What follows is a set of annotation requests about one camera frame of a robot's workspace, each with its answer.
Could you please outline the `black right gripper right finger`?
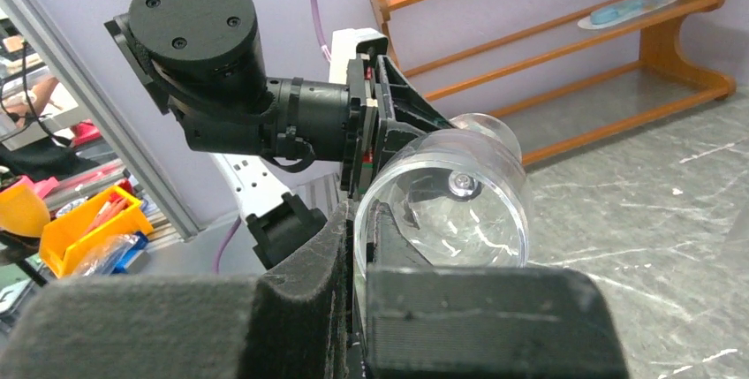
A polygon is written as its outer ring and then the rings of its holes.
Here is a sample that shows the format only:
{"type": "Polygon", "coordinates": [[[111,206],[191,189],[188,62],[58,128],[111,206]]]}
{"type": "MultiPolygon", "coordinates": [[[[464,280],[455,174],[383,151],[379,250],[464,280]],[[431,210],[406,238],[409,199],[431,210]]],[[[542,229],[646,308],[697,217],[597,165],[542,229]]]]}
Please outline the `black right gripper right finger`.
{"type": "Polygon", "coordinates": [[[626,378],[600,288],[557,268],[436,267],[390,207],[359,209],[357,286],[372,378],[626,378]]]}

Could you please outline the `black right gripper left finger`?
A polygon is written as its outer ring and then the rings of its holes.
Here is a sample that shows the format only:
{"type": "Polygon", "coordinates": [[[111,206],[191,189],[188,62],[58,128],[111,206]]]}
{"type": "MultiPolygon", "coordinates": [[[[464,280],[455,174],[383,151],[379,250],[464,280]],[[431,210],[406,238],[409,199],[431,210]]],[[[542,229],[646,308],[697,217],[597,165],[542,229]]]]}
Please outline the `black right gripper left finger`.
{"type": "Polygon", "coordinates": [[[351,260],[341,203],[260,276],[81,277],[46,286],[4,378],[343,378],[351,260]]]}

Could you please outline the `clear glass tumbler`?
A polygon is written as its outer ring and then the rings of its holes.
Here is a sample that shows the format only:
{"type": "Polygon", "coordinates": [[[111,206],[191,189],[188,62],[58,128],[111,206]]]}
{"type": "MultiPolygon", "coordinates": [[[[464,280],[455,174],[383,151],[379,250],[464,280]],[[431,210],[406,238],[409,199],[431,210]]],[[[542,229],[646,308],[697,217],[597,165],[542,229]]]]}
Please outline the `clear glass tumbler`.
{"type": "Polygon", "coordinates": [[[369,265],[523,267],[530,191],[514,132],[468,113],[400,149],[376,175],[354,220],[354,285],[367,316],[369,265]]]}

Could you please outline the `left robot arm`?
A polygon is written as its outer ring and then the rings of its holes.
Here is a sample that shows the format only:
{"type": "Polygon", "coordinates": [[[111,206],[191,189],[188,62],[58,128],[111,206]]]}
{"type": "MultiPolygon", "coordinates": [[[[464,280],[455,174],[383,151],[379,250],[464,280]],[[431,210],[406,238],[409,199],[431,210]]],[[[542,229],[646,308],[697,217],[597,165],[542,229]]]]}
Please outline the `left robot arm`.
{"type": "Polygon", "coordinates": [[[374,29],[344,31],[344,80],[328,83],[266,73],[253,0],[132,0],[106,28],[190,149],[288,173],[338,163],[352,198],[409,142],[451,126],[374,29]]]}

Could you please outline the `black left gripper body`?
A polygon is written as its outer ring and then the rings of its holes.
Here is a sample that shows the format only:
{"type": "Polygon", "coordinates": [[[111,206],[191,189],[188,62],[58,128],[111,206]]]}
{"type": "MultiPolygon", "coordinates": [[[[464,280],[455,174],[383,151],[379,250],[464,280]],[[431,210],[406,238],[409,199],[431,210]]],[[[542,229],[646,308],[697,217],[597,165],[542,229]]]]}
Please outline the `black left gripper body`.
{"type": "Polygon", "coordinates": [[[344,129],[344,155],[341,162],[341,190],[351,200],[360,200],[374,176],[374,137],[378,124],[379,89],[376,69],[370,56],[356,54],[346,70],[349,117],[344,129]]]}

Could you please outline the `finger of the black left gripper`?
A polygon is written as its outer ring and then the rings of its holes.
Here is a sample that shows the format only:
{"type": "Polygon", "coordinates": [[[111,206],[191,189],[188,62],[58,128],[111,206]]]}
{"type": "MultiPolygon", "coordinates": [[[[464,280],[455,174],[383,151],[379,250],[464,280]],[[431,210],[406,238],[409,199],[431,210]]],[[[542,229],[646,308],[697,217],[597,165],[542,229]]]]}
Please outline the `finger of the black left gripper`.
{"type": "Polygon", "coordinates": [[[386,148],[390,133],[397,140],[398,133],[411,139],[454,125],[422,96],[391,57],[377,57],[377,147],[386,148]]]}

